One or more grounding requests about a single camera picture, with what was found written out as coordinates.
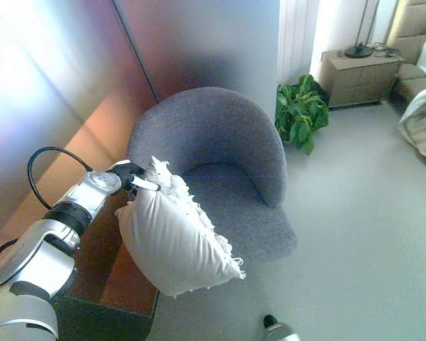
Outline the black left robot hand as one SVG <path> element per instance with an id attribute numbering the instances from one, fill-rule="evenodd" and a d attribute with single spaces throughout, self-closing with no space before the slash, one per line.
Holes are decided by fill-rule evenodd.
<path id="1" fill-rule="evenodd" d="M 159 191 L 161 189 L 159 184 L 146 180 L 143 177 L 145 170 L 130 160 L 116 162 L 106 172 L 113 173 L 119 177 L 121 190 L 131 191 L 134 188 L 143 188 L 145 190 Z"/>

